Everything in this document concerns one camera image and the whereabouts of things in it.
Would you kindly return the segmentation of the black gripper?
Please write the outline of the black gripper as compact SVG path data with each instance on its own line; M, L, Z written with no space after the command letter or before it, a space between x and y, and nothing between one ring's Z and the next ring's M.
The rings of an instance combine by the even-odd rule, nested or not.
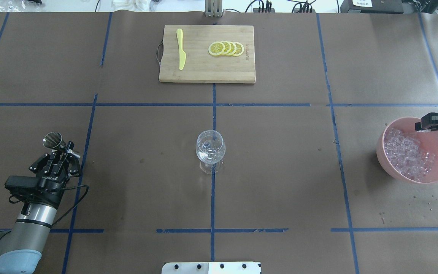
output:
M61 141L57 145L58 153L45 153L33 164L30 165L29 170L35 174L36 177L22 176L26 188L21 194L21 201L24 203L38 203L45 204L58 208L62 201L64 194L63 188L66 187L69 177L80 177L80 155L73 151L73 142ZM56 179L50 179L50 176L56 175Z

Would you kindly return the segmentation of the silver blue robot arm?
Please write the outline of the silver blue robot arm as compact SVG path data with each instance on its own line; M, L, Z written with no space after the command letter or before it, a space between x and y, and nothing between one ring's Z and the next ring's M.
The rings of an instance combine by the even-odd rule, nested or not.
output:
M23 207L14 227L0 230L0 274L35 272L50 231L59 221L55 217L67 183L82 175L73 142L64 142L59 132L49 132L42 144L49 152L29 166L34 177L14 175L5 182L9 202L22 202Z

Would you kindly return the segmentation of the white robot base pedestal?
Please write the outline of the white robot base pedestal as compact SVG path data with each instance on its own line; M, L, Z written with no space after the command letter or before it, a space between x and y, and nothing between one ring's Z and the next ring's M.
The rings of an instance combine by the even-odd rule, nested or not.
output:
M163 265L162 274L261 274L260 262L169 262Z

